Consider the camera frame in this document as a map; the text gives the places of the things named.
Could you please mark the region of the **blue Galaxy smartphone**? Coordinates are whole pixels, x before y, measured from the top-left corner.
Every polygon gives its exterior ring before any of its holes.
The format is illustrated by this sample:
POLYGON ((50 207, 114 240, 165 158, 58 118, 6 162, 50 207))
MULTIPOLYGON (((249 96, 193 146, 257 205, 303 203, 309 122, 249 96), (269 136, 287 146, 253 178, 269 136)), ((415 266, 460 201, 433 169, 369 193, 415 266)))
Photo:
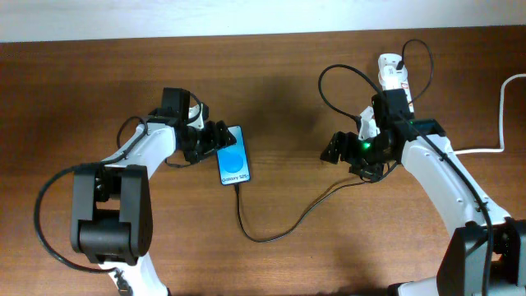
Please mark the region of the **blue Galaxy smartphone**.
POLYGON ((224 186, 249 182, 251 174, 242 128, 231 126, 228 131, 235 137, 236 143, 217 151, 219 180, 224 186))

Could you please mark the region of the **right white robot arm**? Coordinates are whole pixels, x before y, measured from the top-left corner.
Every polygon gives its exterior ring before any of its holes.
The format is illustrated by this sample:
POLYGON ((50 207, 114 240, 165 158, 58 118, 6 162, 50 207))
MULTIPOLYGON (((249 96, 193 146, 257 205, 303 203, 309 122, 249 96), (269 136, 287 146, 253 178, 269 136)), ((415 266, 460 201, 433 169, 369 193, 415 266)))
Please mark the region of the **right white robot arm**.
POLYGON ((416 119, 402 89, 371 99, 379 134, 362 140, 337 132, 321 153, 350 173, 382 179, 394 161, 411 173, 439 212, 450 242, 436 276, 392 284, 390 295, 523 295, 525 223, 513 219, 477 184, 434 119, 416 119))

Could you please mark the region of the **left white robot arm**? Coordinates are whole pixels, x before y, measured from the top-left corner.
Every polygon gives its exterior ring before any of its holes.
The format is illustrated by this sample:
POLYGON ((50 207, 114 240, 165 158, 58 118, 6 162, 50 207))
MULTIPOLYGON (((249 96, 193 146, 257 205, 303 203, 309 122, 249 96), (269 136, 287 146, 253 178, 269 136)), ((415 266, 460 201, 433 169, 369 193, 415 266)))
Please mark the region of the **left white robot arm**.
POLYGON ((161 105, 142 118, 131 139, 98 164, 74 173, 71 244, 106 272, 121 295, 168 295, 150 258, 153 214, 149 180, 180 150, 197 164, 236 143, 209 108, 182 88, 164 88, 161 105))

